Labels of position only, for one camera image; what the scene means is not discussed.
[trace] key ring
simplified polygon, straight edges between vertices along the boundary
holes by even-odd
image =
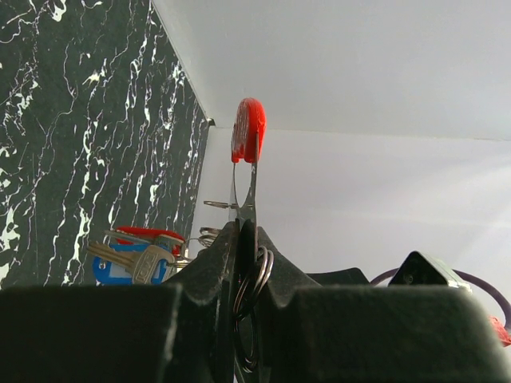
[[[247,220],[254,225],[254,251],[251,262],[256,261],[257,242],[257,214],[256,214],[256,185],[257,168],[263,148],[264,134],[266,132],[266,113],[263,105],[255,98],[245,98],[240,102],[236,112],[236,120],[231,138],[231,162],[232,162],[232,194],[230,205],[230,219],[238,219],[240,227]],[[243,206],[240,206],[239,196],[236,191],[236,164],[241,160],[252,165],[250,186],[245,196]]]
[[[151,245],[156,245],[163,249],[166,252],[165,257],[169,256],[170,258],[161,259],[158,261],[157,266],[149,265],[149,259],[146,259],[144,262],[146,262],[146,266],[149,267],[149,269],[147,269],[149,270],[149,274],[144,277],[144,283],[160,284],[164,281],[167,274],[175,274],[185,266],[182,260],[175,259],[175,257],[180,254],[180,246],[184,243],[184,238],[174,231],[121,226],[106,230],[103,242],[106,242],[107,239],[110,239],[108,249],[92,247],[92,254],[95,255],[92,265],[93,273],[96,280],[101,284],[133,284],[132,271],[129,267],[126,267],[126,265],[128,265],[126,262],[128,262],[128,259],[132,260],[131,262],[136,262],[136,260],[138,260],[137,253],[145,252]],[[111,260],[107,261],[105,257],[98,256],[98,254],[96,254],[98,251],[107,259],[114,256],[117,262],[111,262]],[[116,254],[116,251],[124,252],[124,254]]]
[[[216,201],[204,201],[204,205],[218,207],[220,209],[236,209],[238,207],[234,203],[216,202]]]
[[[268,250],[266,247],[261,246],[259,248],[259,252],[261,254],[257,258],[257,262],[252,265],[250,271],[247,273],[241,283],[240,288],[238,289],[238,293],[236,294],[234,301],[234,306],[232,308],[234,315],[234,342],[236,354],[242,368],[248,373],[251,373],[256,369],[259,360],[258,332],[254,306],[257,303],[257,299],[259,298],[263,287],[266,285],[266,282],[270,278],[271,269],[275,260],[273,251]],[[261,266],[259,268],[259,273],[257,273],[257,264],[261,259]],[[248,291],[248,287],[251,287],[251,292],[248,297],[245,297],[245,293]],[[246,317],[250,317],[252,328],[252,347],[250,355],[245,352],[245,348],[243,346],[243,342],[241,341],[240,335],[240,323]]]

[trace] black marble wall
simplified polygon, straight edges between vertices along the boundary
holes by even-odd
[[[1,288],[95,283],[107,228],[189,235],[207,137],[149,0],[0,0]]]

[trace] black plastic object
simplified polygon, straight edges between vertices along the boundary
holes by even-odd
[[[321,286],[275,248],[255,306],[259,364],[235,362],[232,307],[253,227],[229,223],[160,286],[0,293],[0,380],[509,383],[479,306],[444,286]],[[250,326],[244,336],[250,341]]]
[[[419,254],[419,253],[417,251],[414,251],[413,253],[410,254],[410,256],[411,255],[416,256],[417,254]],[[421,266],[420,266],[420,264],[419,265],[415,264],[415,265],[411,265],[411,267],[410,267],[410,264],[406,265],[410,259],[413,259],[410,256],[406,259],[406,261],[403,263],[403,265],[399,269],[392,269],[392,270],[388,270],[384,273],[381,273],[377,277],[373,278],[370,281],[370,284],[372,286],[377,286],[379,283],[383,282],[385,279],[392,278],[391,281],[389,282],[389,285],[390,284],[394,284],[394,285],[398,285],[398,284],[409,284],[409,285],[440,284],[440,285],[446,285],[447,284],[448,285],[448,283],[447,283],[448,279],[442,278],[441,275],[433,276],[433,278],[430,278],[428,276],[425,277],[424,275],[422,275],[421,278],[414,278],[414,273],[417,273],[418,271],[421,273],[426,273],[426,274],[432,274],[432,273],[435,274],[436,271],[431,270],[432,265],[429,265],[427,263],[421,263],[422,264]],[[460,271],[460,270],[452,270],[452,271],[457,276],[461,277],[464,281],[479,287],[480,289],[482,289],[483,291],[485,291],[486,293],[491,295],[491,297],[493,299],[495,299],[495,301],[500,306],[500,308],[502,309],[502,312],[504,313],[504,316],[505,316],[504,328],[506,329],[506,331],[511,332],[511,303],[509,303],[509,301],[506,299],[506,297],[504,295],[502,295],[502,293],[499,290],[497,290],[497,288],[495,288],[493,285],[491,285],[487,281],[484,281],[484,280],[482,280],[474,275],[471,275],[469,273],[466,273],[464,271]]]
[[[465,291],[321,287],[262,228],[259,244],[275,256],[255,308],[260,363],[255,373],[237,369],[238,382],[511,381],[500,342]]]
[[[164,285],[2,291],[0,381],[232,382],[238,233]]]
[[[332,271],[330,273],[307,274],[321,286],[331,285],[368,285],[369,280],[357,267]]]
[[[463,288],[470,286],[440,259],[412,251],[389,285],[444,285]]]

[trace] metal key ring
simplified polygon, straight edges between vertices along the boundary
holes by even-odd
[[[210,247],[213,244],[213,242],[215,242],[215,239],[216,235],[206,234],[201,235],[200,238],[197,239],[197,241],[199,241],[199,243],[204,247]]]
[[[220,209],[236,209],[237,206],[234,203],[216,202],[216,201],[204,201],[204,205],[218,207]]]
[[[250,310],[250,322],[252,328],[252,347],[250,350],[250,355],[247,355],[245,352],[245,348],[243,346],[243,342],[241,341],[240,335],[240,322],[234,321],[234,344],[236,348],[236,357],[241,364],[243,370],[247,373],[253,373],[256,369],[257,362],[259,360],[259,343],[258,343],[258,334],[257,334],[257,322],[256,322],[256,313],[254,310]]]
[[[250,310],[256,304],[262,289],[266,285],[266,282],[271,275],[271,269],[273,268],[273,262],[275,260],[273,251],[269,251],[264,246],[261,246],[259,251],[262,251],[262,254],[258,257],[257,260],[259,261],[262,258],[263,262],[259,268],[257,279],[254,282],[252,281],[257,271],[256,263],[254,263],[242,281],[240,289],[238,290],[238,294],[236,294],[236,299],[233,306],[233,314],[235,319],[238,321],[241,321],[249,314]],[[251,286],[252,291],[248,297],[245,297],[248,286]]]
[[[214,227],[201,227],[199,229],[199,233],[201,235],[207,235],[207,234],[218,235],[218,234],[220,234],[220,232],[221,232],[220,229],[216,229]]]

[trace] red key fob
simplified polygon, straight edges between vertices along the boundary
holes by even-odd
[[[124,233],[128,233],[131,235],[136,235],[139,238],[147,239],[147,240],[153,240],[158,235],[167,235],[169,237],[173,237],[176,239],[180,239],[181,241],[184,241],[184,238],[182,236],[180,236],[179,234],[175,233],[174,231],[170,231],[170,230],[146,229],[144,227],[133,227],[133,226],[121,226],[121,227],[118,227],[117,230],[123,231]],[[122,239],[118,239],[117,242],[119,244],[123,244],[123,245],[131,245],[132,244],[128,241],[123,241]],[[180,247],[175,245],[172,249],[172,253],[174,255],[179,255]]]
[[[238,106],[231,140],[231,161],[235,164],[245,160],[249,164],[258,161],[266,132],[266,113],[263,104],[255,98],[244,98]]]

